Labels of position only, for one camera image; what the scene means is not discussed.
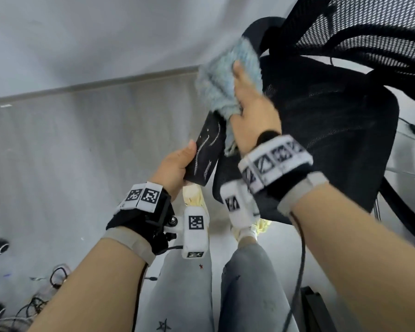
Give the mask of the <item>light blue fluffy cloth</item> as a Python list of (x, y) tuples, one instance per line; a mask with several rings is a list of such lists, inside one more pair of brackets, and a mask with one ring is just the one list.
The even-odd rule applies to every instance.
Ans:
[(234, 92), (233, 64), (239, 61), (244, 67), (255, 89), (262, 94), (263, 82), (259, 56), (246, 37), (222, 52), (220, 55), (200, 66), (195, 86), (201, 103), (211, 112), (218, 113), (226, 121), (226, 139), (224, 155), (238, 153), (230, 117), (241, 114), (242, 108)]

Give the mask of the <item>person's left forearm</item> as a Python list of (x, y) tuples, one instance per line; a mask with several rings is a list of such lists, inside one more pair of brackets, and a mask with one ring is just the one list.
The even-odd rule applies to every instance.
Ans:
[(145, 267), (124, 245), (99, 240), (27, 332), (132, 332)]

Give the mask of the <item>right wrist tracker with markers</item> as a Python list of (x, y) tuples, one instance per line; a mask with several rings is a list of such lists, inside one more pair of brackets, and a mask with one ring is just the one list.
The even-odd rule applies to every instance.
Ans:
[(313, 157), (291, 135), (278, 135), (256, 146), (238, 164), (241, 174), (221, 185), (220, 195), (231, 224), (247, 229), (260, 218), (255, 196), (266, 194), (278, 201), (277, 211), (293, 217), (293, 206), (328, 179), (313, 171)]

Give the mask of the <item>black mesh office chair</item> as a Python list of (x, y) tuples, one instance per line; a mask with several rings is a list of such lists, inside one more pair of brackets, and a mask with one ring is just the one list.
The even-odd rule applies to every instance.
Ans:
[[(380, 193), (415, 237), (415, 213), (384, 178), (399, 121), (386, 86), (415, 100), (415, 0), (298, 0), (287, 18), (243, 33), (259, 56), (264, 94), (315, 167), (372, 211)], [(208, 110), (185, 180), (212, 194), (240, 178), (239, 152), (224, 155), (226, 121)]]

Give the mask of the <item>left wrist tracker with markers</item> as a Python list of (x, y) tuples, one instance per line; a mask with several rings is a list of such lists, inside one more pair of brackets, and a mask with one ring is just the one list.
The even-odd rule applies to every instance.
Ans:
[(134, 184), (118, 205), (103, 235), (133, 251), (147, 265), (170, 250), (184, 259), (204, 258), (209, 250), (209, 215), (198, 206), (186, 206), (175, 215), (171, 197), (159, 184)]

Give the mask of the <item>yellow slipper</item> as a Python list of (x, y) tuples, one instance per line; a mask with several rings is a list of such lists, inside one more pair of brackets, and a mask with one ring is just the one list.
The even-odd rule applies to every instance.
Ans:
[(182, 195), (186, 206), (198, 206), (203, 207), (205, 210), (207, 209), (200, 185), (186, 184), (182, 189)]
[(240, 242), (245, 237), (253, 237), (256, 239), (259, 234), (265, 233), (268, 230), (271, 223), (270, 220), (260, 218), (254, 224), (246, 228), (237, 228), (231, 225), (231, 233), (237, 242)]

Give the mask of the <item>person's right forearm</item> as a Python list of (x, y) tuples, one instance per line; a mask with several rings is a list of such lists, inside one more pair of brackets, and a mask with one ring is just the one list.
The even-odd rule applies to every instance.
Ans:
[(415, 332), (415, 246), (332, 185), (291, 207), (305, 243), (369, 332)]

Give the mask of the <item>yellow right slipper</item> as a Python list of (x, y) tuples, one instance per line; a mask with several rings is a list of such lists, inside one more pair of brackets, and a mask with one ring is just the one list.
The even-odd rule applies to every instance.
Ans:
[(240, 242), (245, 237), (253, 237), (256, 239), (259, 234), (265, 233), (268, 230), (271, 223), (270, 220), (260, 218), (254, 224), (246, 228), (237, 228), (231, 225), (231, 233), (237, 242)]

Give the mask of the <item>person's right hand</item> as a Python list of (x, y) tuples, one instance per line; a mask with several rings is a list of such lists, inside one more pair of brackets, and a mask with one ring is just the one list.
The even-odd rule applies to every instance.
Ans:
[(230, 123), (239, 153), (244, 156), (255, 148), (262, 133), (273, 131), (281, 134), (282, 122), (271, 100), (263, 94), (254, 104), (241, 108), (240, 114), (230, 117)]

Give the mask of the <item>black frame piece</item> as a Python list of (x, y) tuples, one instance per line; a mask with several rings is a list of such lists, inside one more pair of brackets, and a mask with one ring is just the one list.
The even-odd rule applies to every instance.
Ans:
[(300, 289), (306, 332), (337, 332), (331, 315), (319, 292), (311, 287)]

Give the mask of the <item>yellow left slipper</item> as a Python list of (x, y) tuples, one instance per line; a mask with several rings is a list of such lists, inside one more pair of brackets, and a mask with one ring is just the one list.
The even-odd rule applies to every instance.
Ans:
[(200, 185), (186, 184), (182, 189), (182, 195), (186, 206), (198, 206), (203, 207), (205, 210), (207, 209)]

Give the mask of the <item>wrist tracker with markers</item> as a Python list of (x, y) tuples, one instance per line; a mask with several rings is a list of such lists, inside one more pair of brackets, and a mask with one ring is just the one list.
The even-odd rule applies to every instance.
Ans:
[(209, 215), (198, 206), (186, 206), (175, 215), (171, 197), (159, 184), (134, 184), (118, 205), (103, 235), (133, 251), (147, 265), (170, 250), (184, 259), (204, 258), (209, 250)]
[(328, 179), (313, 171), (313, 157), (291, 135), (278, 135), (256, 146), (238, 164), (241, 174), (221, 185), (220, 195), (231, 224), (247, 229), (260, 218), (255, 196), (266, 194), (278, 201), (277, 211), (293, 217), (293, 206)]

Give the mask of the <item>grey star print trousers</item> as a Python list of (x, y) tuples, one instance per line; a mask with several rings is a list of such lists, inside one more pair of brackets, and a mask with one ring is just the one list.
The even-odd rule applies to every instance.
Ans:
[[(223, 268), (218, 332), (282, 332), (290, 310), (266, 251), (241, 240)], [(166, 255), (135, 332), (214, 332), (210, 252)]]

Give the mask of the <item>person's left hand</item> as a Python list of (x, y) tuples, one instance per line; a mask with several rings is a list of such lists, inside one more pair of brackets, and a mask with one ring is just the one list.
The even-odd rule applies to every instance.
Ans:
[(171, 202), (175, 201), (185, 184), (186, 169), (180, 168), (180, 150), (167, 155), (155, 173), (148, 179), (148, 182), (161, 185), (170, 195)]

